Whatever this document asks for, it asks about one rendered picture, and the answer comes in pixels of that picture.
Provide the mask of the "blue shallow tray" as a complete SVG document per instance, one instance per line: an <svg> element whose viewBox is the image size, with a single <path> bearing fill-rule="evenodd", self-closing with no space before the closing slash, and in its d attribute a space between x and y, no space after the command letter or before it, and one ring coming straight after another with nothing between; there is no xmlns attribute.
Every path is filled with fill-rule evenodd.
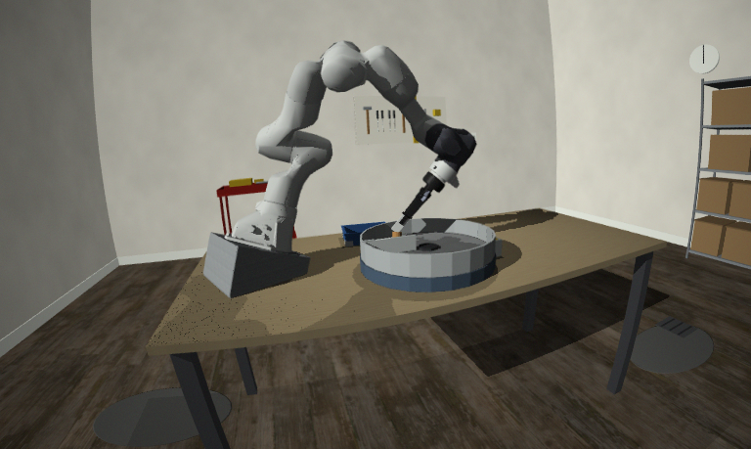
<svg viewBox="0 0 751 449"><path fill-rule="evenodd" d="M360 235L367 229L379 225L386 222L375 222L375 223L364 223L364 224L353 224L353 225L342 225L342 238L344 237L345 246L346 247L353 247L353 246L359 246L360 245Z"/></svg>

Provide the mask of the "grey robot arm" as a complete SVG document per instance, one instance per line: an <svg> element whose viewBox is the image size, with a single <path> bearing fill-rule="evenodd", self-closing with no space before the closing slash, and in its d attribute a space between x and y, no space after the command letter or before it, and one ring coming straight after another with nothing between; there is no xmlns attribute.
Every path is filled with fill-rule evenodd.
<svg viewBox="0 0 751 449"><path fill-rule="evenodd" d="M333 43L319 61L295 66L281 115L263 127L255 141L259 154L291 163L291 167L270 177L264 200L256 204L256 211L238 220L232 236L225 235L226 240L292 252L302 185L332 157L330 140L300 129L318 119L327 87L346 92L366 80L384 99L401 107L398 109L411 124L415 139L440 155L429 166L430 172L442 182L459 187L457 174L473 154L475 138L465 129L449 127L425 113L415 99L419 84L413 73L389 47L378 45L361 53L353 42L341 40Z"/></svg>

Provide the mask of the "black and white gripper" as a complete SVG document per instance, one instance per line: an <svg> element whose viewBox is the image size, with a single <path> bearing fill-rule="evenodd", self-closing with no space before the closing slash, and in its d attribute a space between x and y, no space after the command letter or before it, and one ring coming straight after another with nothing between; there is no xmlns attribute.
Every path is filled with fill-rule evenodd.
<svg viewBox="0 0 751 449"><path fill-rule="evenodd" d="M420 207L431 197L431 192L435 190L437 193L440 193L442 189L445 187L445 184L439 180L436 176L434 176L431 172L427 172L422 180L428 185L426 189L424 190L424 187L420 188L420 191L414 198L414 200L410 203L410 205L407 207L405 212L403 211L402 216L397 220L397 222L393 225L391 228L394 232L400 232L400 230L405 226L405 224L409 221L409 219L414 216L414 214L420 209Z"/></svg>

